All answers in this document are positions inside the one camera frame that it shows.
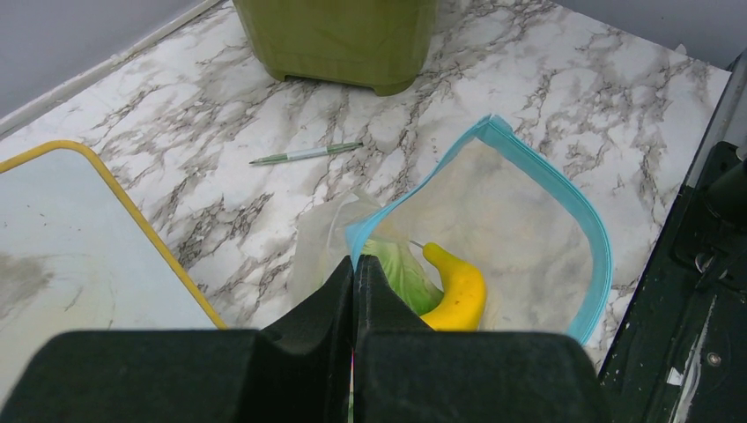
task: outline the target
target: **marble countertop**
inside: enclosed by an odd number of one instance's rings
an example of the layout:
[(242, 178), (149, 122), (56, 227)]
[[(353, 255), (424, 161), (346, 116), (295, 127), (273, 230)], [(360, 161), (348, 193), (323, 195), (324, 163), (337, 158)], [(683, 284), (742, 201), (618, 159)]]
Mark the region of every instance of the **marble countertop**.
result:
[[(383, 204), (480, 117), (581, 188), (609, 229), (613, 290), (599, 364), (729, 74), (556, 4), (444, 0), (406, 92), (278, 83), (230, 3), (0, 141), (0, 160), (68, 138), (93, 148), (230, 326), (262, 327), (287, 293), (298, 216), (354, 187)], [(362, 141), (274, 167), (275, 152)]]

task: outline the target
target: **green pen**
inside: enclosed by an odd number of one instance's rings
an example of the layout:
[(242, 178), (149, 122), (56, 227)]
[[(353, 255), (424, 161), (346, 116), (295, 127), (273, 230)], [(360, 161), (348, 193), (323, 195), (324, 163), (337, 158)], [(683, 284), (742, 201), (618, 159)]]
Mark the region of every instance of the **green pen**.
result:
[(363, 143), (343, 143), (333, 144), (326, 147), (309, 148), (308, 150), (301, 150), (299, 152), (285, 152), (282, 154), (273, 154), (271, 156), (262, 157), (261, 159), (250, 161), (250, 165), (276, 165), (277, 163), (285, 163), (286, 161), (309, 159), (312, 157), (319, 156), (330, 156), (332, 154), (338, 154), (340, 152), (351, 152), (357, 148), (363, 146)]

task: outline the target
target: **banana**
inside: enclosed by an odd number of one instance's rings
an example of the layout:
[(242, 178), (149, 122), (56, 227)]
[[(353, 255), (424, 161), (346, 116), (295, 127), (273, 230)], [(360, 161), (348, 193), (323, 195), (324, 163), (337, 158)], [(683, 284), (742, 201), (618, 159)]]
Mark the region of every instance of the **banana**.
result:
[(476, 330), (487, 298), (483, 274), (432, 242), (423, 246), (423, 257), (439, 271), (444, 296), (420, 318), (435, 330)]

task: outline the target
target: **green bucket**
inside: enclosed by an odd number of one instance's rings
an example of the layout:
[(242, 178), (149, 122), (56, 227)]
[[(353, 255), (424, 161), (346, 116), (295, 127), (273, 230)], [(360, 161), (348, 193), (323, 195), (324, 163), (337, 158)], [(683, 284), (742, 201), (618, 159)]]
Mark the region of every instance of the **green bucket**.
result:
[(428, 54), (437, 0), (233, 0), (275, 79), (316, 78), (392, 95)]

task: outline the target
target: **lettuce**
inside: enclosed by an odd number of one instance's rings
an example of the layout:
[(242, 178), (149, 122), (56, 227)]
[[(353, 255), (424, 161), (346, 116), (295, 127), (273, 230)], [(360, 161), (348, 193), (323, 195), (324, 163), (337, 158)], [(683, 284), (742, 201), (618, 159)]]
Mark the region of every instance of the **lettuce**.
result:
[(443, 298), (407, 244), (368, 240), (362, 254), (376, 256), (389, 286), (417, 315), (436, 308)]

